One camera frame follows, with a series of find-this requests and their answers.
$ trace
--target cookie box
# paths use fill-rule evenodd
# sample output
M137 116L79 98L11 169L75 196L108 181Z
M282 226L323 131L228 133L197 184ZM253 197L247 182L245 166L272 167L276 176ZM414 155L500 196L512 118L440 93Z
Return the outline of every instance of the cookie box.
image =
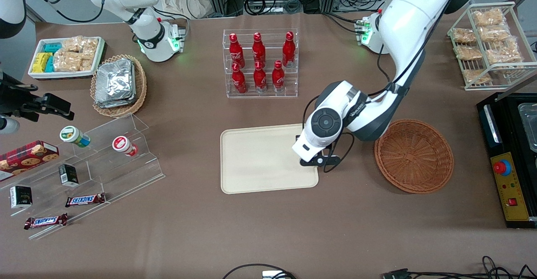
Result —
M60 156L58 147L36 140L0 155L0 181L21 174Z

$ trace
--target red coca-cola bottle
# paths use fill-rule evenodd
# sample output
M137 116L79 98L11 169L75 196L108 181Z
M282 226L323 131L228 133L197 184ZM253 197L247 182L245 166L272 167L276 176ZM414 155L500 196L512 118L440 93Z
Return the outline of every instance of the red coca-cola bottle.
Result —
M297 49L297 46L295 46L293 39L293 32L288 31L287 34L285 34L284 55L282 58L282 63L286 68L294 67L295 65L295 50Z
M272 71L272 85L274 86L274 91L284 91L284 77L285 73L282 69L282 61L278 60L274 62L274 70Z
M242 71L240 71L239 64L233 63L232 70L233 70L233 74L232 74L233 85L235 86L238 93L245 94L248 91L248 88L246 87L244 74L242 73Z
M265 74L261 62L256 61L254 65L255 71L253 72L253 82L255 82L255 91L262 94L267 91L267 74Z
M237 35L229 34L229 41L231 42L229 45L229 53L232 55L233 63L237 63L240 65L240 68L244 68L244 54L242 52L242 46L237 41Z
M256 32L253 34L253 61L261 62L261 68L265 68L265 44L261 41L261 34Z

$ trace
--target red switch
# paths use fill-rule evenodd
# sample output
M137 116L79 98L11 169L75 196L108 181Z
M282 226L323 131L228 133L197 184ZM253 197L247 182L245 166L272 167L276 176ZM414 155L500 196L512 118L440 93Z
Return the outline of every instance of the red switch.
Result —
M497 174L508 176L511 173L511 164L506 160L500 160L493 164L493 170Z

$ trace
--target foil packet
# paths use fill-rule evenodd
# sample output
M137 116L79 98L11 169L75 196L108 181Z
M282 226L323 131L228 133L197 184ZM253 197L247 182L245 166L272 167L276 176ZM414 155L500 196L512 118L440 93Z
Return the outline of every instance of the foil packet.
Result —
M100 65L95 88L95 104L101 108L133 104L136 101L134 63L123 58Z

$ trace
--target yellow panel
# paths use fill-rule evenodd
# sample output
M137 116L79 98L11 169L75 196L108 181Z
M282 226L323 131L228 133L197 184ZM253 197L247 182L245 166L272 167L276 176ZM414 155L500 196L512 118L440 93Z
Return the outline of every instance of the yellow panel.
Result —
M526 209L526 202L524 202L522 190L520 189L520 184L518 182L518 176L516 175L516 170L514 168L513 157L510 152L492 157L490 162L493 165L493 168L494 164L500 160L506 160L511 164L511 173L507 176L494 172L505 219L510 221L527 221L529 220L528 210ZM515 198L517 205L510 206L508 204L508 199L510 198Z

